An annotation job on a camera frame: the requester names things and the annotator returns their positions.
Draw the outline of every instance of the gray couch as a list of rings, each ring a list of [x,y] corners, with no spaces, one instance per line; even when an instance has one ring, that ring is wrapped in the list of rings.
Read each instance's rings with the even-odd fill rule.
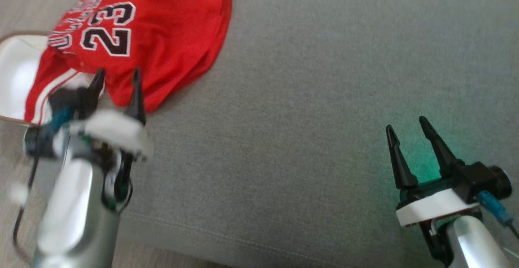
[[[384,127],[420,180],[438,166],[419,115],[519,176],[519,0],[233,4],[213,68],[149,117],[121,237],[230,266],[440,266],[399,227]]]

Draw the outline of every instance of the wooden floor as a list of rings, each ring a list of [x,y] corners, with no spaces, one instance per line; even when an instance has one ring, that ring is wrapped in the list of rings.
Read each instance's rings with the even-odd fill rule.
[[[61,15],[78,0],[0,0],[0,36],[13,31],[49,31]],[[25,127],[0,121],[0,267],[24,267],[11,244],[18,208],[9,203],[7,191],[15,183],[26,183],[31,159],[22,154]],[[44,211],[45,200],[31,194],[28,210],[20,231],[21,243],[31,252],[35,248],[35,231]],[[113,267],[223,267],[171,251],[143,246],[136,242],[118,241]]]

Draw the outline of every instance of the white stripe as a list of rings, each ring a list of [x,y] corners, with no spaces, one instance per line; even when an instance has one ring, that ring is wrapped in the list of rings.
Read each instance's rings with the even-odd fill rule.
[[[40,122],[46,122],[46,120],[50,120],[50,115],[52,115],[52,112],[50,110],[50,105],[46,104],[44,106],[46,108],[44,109],[45,115],[41,117],[40,121],[39,117],[41,116],[41,106],[47,102],[47,96],[49,96],[50,91],[52,91],[60,83],[63,83],[63,81],[65,81],[67,78],[73,76],[75,73],[76,70],[67,70],[65,73],[58,76],[56,79],[54,79],[54,81],[51,81],[48,85],[46,85],[46,87],[44,87],[44,89],[39,94],[38,99],[36,100],[32,123],[39,124]]]

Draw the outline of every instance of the couch seam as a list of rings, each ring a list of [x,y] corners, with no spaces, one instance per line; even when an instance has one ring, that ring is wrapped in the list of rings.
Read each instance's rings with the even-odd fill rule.
[[[332,265],[332,266],[336,266],[336,267],[341,267],[341,266],[339,266],[336,263],[328,262],[326,260],[321,260],[321,259],[318,259],[318,258],[315,258],[315,257],[309,257],[309,256],[306,256],[306,255],[302,255],[302,254],[299,254],[299,253],[283,250],[283,249],[280,249],[280,248],[267,246],[265,244],[259,244],[257,242],[252,242],[250,240],[243,240],[241,238],[232,237],[232,236],[224,235],[224,234],[221,234],[221,233],[212,232],[212,231],[209,231],[207,229],[202,229],[200,227],[194,227],[192,225],[183,224],[183,223],[176,222],[176,221],[173,221],[173,220],[166,220],[166,219],[162,219],[162,218],[151,217],[151,216],[148,216],[148,215],[145,215],[145,214],[140,214],[140,213],[131,212],[131,211],[130,212],[126,212],[125,214],[127,214],[130,217],[133,217],[133,218],[135,218],[137,220],[139,220],[139,218],[144,218],[145,220],[148,220],[148,221],[151,221],[151,222],[157,222],[159,224],[163,224],[163,225],[166,225],[166,226],[169,226],[169,227],[176,227],[175,225],[180,225],[180,226],[184,227],[184,229],[195,230],[195,231],[197,231],[198,233],[200,233],[200,234],[202,234],[204,236],[209,236],[209,237],[212,237],[212,238],[214,238],[216,240],[236,242],[237,244],[240,244],[240,245],[248,247],[248,248],[253,248],[253,249],[257,249],[257,250],[261,250],[261,251],[266,251],[266,252],[269,252],[269,253],[276,253],[278,255],[284,255],[285,257],[292,257],[292,258],[295,258],[295,259],[297,259],[299,261],[310,263],[310,264],[316,264],[316,262],[319,262],[319,263],[324,263],[324,264],[328,264],[328,265]]]

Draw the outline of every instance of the wire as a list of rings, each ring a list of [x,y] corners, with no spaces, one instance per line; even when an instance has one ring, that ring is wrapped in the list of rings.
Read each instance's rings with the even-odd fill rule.
[[[506,248],[506,247],[503,247],[503,250],[507,251],[508,253],[510,253],[510,255],[513,255],[514,257],[516,257],[517,259],[519,259],[519,255],[517,255],[516,253],[514,253],[514,251]]]
[[[124,202],[124,205],[121,207],[121,210],[119,210],[119,214],[121,214],[126,209],[126,207],[128,207],[128,204],[130,204],[130,199],[133,195],[133,183],[131,182],[131,178],[128,179],[128,187],[130,189],[128,190],[128,199],[126,200],[126,202]]]
[[[490,192],[481,191],[478,193],[477,198],[482,207],[492,213],[495,219],[497,219],[503,227],[512,224],[512,221],[514,220],[513,216],[506,211],[499,200],[497,200]]]
[[[519,240],[519,233],[517,232],[517,229],[515,229],[514,225],[512,223],[508,224],[508,227],[514,233],[514,236]]]
[[[38,139],[39,129],[36,130],[35,135],[35,141]],[[32,185],[34,183],[34,177],[36,176],[36,170],[38,168],[38,161],[39,156],[37,154],[37,149],[35,150],[35,156],[33,160],[33,165],[31,168],[31,174],[29,175],[29,179],[27,181],[27,192],[30,194]],[[18,231],[20,229],[20,225],[22,223],[22,219],[24,217],[24,211],[25,207],[20,207],[20,210],[18,211],[18,216],[16,217],[15,227],[13,228],[13,246],[15,248],[16,253],[18,256],[28,265],[31,264],[32,259],[29,256],[29,254],[20,246],[20,243],[18,242]]]

